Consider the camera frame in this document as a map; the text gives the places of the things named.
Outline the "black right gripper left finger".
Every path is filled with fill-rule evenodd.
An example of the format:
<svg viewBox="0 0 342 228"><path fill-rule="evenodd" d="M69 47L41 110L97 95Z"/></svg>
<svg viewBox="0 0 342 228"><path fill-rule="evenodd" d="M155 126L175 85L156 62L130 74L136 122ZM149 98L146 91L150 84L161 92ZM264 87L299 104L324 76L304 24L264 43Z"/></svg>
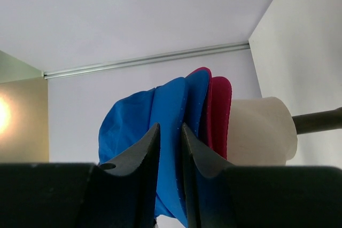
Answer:
<svg viewBox="0 0 342 228"><path fill-rule="evenodd" d="M1 165L1 227L152 227L160 126L115 158Z"/></svg>

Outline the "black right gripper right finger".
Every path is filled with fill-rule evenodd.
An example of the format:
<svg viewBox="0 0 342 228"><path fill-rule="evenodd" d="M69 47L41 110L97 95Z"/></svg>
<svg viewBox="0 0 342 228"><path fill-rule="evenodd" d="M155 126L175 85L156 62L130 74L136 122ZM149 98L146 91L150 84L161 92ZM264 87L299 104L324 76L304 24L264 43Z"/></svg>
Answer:
<svg viewBox="0 0 342 228"><path fill-rule="evenodd" d="M182 126L189 227L341 227L341 170L235 166Z"/></svg>

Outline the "blue cap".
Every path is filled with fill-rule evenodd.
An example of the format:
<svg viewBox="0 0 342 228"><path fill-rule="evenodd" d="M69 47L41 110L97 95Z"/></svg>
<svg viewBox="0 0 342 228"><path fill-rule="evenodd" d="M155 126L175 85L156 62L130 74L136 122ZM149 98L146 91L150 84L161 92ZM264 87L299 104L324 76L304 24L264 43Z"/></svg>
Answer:
<svg viewBox="0 0 342 228"><path fill-rule="evenodd" d="M189 74L185 81L188 85L184 122L197 136L200 128L201 114L206 100L209 84L209 72L206 68L199 68Z"/></svg>
<svg viewBox="0 0 342 228"><path fill-rule="evenodd" d="M155 217L176 218L187 226L180 135L189 85L185 78L140 91L117 101L99 129L99 161L105 163L160 125L160 159Z"/></svg>

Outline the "cream mannequin head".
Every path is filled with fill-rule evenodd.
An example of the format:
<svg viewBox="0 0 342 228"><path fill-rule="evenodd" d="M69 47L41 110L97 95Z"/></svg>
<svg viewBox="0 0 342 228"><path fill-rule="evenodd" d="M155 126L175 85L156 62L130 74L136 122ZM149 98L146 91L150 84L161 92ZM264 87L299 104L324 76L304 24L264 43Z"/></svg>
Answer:
<svg viewBox="0 0 342 228"><path fill-rule="evenodd" d="M284 166L298 146L286 105L276 97L237 99L231 104L227 160L237 166Z"/></svg>

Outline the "magenta baseball cap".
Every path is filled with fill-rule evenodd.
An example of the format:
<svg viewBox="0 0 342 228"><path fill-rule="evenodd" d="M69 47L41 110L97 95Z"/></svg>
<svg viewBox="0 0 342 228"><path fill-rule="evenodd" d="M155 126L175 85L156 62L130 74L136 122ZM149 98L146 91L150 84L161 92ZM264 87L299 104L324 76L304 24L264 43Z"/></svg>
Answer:
<svg viewBox="0 0 342 228"><path fill-rule="evenodd" d="M218 155L227 158L228 126L232 102L232 86L222 76L212 78L209 113L209 147Z"/></svg>

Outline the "brown wooden round stand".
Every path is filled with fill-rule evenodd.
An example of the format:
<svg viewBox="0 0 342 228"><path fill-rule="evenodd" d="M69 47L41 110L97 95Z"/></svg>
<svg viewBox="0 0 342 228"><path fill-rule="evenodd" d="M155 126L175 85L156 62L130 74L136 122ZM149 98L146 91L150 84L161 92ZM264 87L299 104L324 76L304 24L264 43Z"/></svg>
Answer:
<svg viewBox="0 0 342 228"><path fill-rule="evenodd" d="M341 107L330 111L293 116L293 122L298 135L329 130L342 127Z"/></svg>

